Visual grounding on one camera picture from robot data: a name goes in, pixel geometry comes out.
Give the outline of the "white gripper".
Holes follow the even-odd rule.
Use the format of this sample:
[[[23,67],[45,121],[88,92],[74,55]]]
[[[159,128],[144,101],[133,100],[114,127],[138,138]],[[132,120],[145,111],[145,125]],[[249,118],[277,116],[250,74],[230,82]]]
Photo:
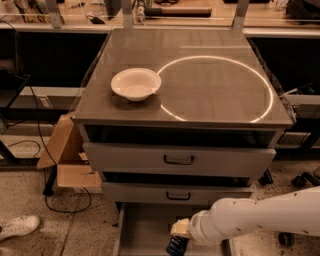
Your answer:
[[[191,238],[200,245],[213,246],[220,243],[220,233],[216,229],[210,210],[203,210],[194,214],[191,220],[178,220],[171,227],[170,234],[184,238]]]

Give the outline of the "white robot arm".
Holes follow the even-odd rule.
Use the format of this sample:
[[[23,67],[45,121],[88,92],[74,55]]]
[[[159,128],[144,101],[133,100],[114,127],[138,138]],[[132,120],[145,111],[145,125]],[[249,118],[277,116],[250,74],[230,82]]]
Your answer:
[[[169,245],[183,250],[189,241],[216,245],[256,230],[320,235],[320,187],[263,200],[223,198],[209,210],[178,220],[171,228]]]

